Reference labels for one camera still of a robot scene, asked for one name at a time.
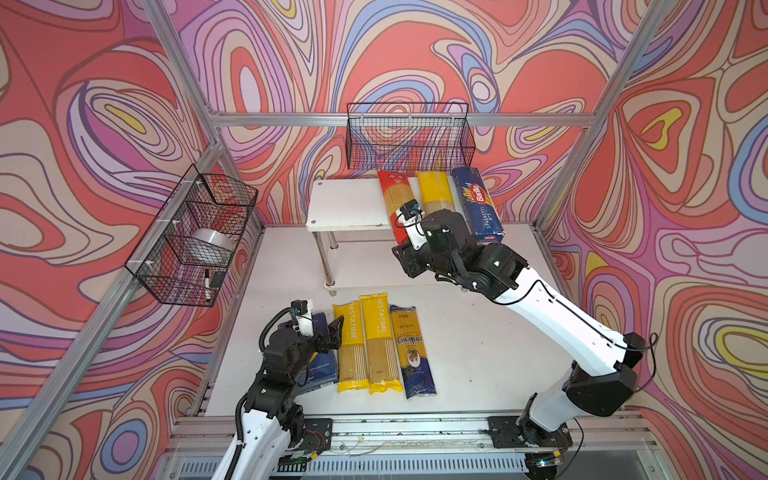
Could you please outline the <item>blue Barilla spaghetti bag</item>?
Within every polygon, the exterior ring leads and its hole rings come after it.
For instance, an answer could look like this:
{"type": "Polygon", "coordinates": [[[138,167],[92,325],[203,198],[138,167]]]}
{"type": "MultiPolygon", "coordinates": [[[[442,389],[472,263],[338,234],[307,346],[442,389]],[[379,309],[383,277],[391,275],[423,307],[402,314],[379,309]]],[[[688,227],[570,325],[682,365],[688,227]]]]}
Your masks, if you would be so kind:
{"type": "Polygon", "coordinates": [[[477,243],[499,243],[504,229],[480,172],[458,167],[451,172],[470,232],[477,243]]]}

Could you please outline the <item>yellow clear spaghetti bag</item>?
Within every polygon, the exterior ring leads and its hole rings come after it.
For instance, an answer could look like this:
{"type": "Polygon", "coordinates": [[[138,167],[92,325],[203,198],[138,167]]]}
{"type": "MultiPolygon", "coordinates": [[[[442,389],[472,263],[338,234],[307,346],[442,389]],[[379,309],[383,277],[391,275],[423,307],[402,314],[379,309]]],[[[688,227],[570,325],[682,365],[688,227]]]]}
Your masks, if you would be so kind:
{"type": "Polygon", "coordinates": [[[439,210],[455,212],[455,204],[447,174],[440,171],[417,173],[421,193],[421,208],[425,214],[439,210]]]}

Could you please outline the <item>red spaghetti bag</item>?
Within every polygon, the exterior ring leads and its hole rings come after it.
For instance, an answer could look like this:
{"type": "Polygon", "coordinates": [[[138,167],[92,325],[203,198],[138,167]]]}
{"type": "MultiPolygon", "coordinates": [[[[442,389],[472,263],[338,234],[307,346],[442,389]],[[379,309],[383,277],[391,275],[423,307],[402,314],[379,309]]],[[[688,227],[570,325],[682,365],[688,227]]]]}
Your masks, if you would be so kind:
{"type": "Polygon", "coordinates": [[[398,209],[410,200],[416,200],[408,178],[401,173],[379,170],[377,172],[386,213],[398,245],[408,240],[404,230],[395,226],[398,209]]]}

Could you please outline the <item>clear blue Ankara spaghetti bag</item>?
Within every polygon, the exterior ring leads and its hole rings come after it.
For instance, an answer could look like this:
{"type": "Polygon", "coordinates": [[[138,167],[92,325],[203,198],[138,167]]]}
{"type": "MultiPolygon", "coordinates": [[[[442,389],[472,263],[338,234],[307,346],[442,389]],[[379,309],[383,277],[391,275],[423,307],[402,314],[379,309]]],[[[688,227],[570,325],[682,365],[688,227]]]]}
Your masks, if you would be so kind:
{"type": "Polygon", "coordinates": [[[393,305],[390,316],[406,398],[436,395],[417,310],[393,305]]]}

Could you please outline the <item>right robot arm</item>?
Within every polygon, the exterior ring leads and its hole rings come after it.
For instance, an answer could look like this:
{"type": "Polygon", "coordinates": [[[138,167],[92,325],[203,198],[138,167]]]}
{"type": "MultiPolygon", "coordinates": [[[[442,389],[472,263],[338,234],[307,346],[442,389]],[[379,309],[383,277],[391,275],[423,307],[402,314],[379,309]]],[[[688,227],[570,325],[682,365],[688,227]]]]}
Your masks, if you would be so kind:
{"type": "Polygon", "coordinates": [[[649,350],[637,333],[622,334],[587,314],[503,243],[479,244],[464,217],[442,209],[424,214],[416,202],[401,206],[393,227],[406,235],[392,250],[403,271],[483,295],[522,316],[572,357],[564,377],[533,394],[515,421],[519,441],[568,446],[568,421],[583,414],[609,417],[636,392],[635,366],[649,350]]]}

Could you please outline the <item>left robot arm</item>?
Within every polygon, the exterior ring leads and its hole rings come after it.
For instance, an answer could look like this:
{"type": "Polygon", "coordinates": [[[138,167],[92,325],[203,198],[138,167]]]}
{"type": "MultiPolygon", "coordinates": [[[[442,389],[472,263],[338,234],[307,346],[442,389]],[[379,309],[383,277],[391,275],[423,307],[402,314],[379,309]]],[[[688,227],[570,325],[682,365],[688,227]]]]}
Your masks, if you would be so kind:
{"type": "Polygon", "coordinates": [[[215,479],[267,479],[282,459],[305,464],[331,446],[332,421],[305,421],[296,402],[297,382],[314,354],[341,346],[341,319],[305,336],[291,326],[262,334],[262,364],[235,407],[235,435],[215,479]]]}

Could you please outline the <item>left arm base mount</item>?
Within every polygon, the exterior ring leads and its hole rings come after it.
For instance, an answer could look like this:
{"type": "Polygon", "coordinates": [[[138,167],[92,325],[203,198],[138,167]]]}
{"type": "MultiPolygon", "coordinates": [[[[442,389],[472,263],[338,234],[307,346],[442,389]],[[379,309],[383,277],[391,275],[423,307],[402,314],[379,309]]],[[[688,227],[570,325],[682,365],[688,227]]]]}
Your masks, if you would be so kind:
{"type": "Polygon", "coordinates": [[[330,417],[306,420],[301,439],[289,447],[283,459],[289,462],[308,462],[317,458],[330,449],[332,433],[333,420],[330,417]]]}

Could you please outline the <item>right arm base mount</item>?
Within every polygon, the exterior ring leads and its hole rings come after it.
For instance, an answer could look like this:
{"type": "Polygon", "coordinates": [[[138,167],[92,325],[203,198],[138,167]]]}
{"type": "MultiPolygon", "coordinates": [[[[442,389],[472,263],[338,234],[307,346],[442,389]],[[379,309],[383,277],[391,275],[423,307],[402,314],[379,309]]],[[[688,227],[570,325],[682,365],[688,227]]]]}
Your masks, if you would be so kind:
{"type": "Polygon", "coordinates": [[[548,432],[528,418],[518,416],[490,416],[487,418],[490,436],[495,448],[553,448],[567,450],[573,446],[569,428],[562,424],[548,432]]]}

